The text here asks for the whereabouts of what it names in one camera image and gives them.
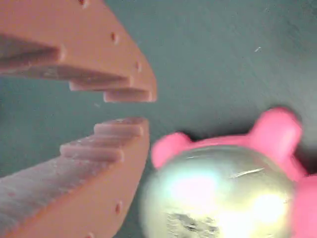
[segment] pink pig toy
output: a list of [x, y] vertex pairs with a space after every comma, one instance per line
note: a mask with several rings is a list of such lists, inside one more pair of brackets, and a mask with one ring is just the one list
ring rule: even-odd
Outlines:
[[317, 238], [317, 177], [294, 156], [301, 135], [294, 114], [274, 108], [247, 134], [198, 142], [180, 132], [163, 137], [152, 148], [157, 172], [141, 199], [145, 235]]

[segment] small hole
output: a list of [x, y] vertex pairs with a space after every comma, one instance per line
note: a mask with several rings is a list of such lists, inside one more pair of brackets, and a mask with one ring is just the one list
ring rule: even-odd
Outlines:
[[137, 71], [140, 73], [142, 71], [142, 65], [140, 62], [136, 62], [135, 63], [135, 68], [137, 69]]
[[111, 37], [112, 42], [113, 42], [115, 45], [117, 45], [117, 44], [119, 43], [120, 37], [118, 36], [118, 34], [112, 32], [111, 35], [110, 35], [110, 37]]
[[117, 205], [115, 206], [115, 213], [116, 213], [117, 215], [119, 215], [119, 214], [121, 213], [121, 211], [122, 211], [122, 206], [123, 206], [122, 201], [119, 201], [119, 202], [117, 203]]
[[81, 4], [83, 8], [86, 8], [89, 5], [89, 0], [78, 0], [78, 1], [79, 1], [79, 4]]
[[95, 235], [93, 233], [88, 233], [85, 238], [95, 238]]

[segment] dark green background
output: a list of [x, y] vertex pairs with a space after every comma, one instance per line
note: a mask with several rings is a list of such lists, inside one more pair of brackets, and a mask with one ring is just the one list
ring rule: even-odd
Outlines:
[[[246, 132], [274, 105], [301, 117], [301, 159], [317, 171], [317, 0], [107, 3], [151, 63], [158, 101], [105, 104], [101, 93], [72, 93], [64, 82], [2, 78], [1, 176], [57, 156], [97, 122], [143, 116], [151, 142], [175, 130], [200, 139]], [[116, 238], [142, 237], [137, 200]]]

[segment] silver ball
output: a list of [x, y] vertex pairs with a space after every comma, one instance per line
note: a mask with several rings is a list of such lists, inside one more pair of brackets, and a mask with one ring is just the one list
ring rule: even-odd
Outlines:
[[267, 157], [238, 146], [184, 152], [142, 190], [147, 238], [289, 238], [294, 185]]

